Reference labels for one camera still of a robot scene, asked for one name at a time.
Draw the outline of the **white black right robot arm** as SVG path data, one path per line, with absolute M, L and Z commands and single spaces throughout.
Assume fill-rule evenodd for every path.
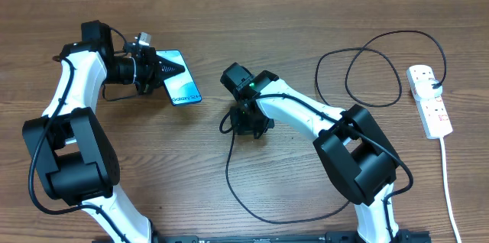
M 295 128 L 312 141 L 332 185 L 355 205 L 357 237 L 395 241 L 399 228 L 388 196 L 400 159 L 367 109 L 328 106 L 272 72 L 254 76 L 238 63 L 223 71 L 220 82 L 237 102 L 228 112 L 234 134 L 259 138 L 276 121 Z

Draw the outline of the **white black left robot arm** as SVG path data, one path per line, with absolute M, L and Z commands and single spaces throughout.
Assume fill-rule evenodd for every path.
M 62 74 L 50 104 L 22 127 L 31 156 L 29 196 L 48 215 L 87 212 L 114 242 L 163 242 L 121 188 L 117 155 L 95 111 L 103 86 L 133 84 L 142 96 L 186 67 L 158 56 L 146 34 L 116 51 L 114 28 L 95 20 L 81 31 L 82 40 L 54 58 Z

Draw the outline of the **blue Samsung Galaxy smartphone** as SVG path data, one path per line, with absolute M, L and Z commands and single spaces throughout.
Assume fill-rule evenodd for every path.
M 185 68 L 183 73 L 164 80 L 165 90 L 172 105 L 189 105 L 201 102 L 202 96 L 181 52 L 178 50 L 159 50 L 156 54 L 165 60 L 177 63 Z

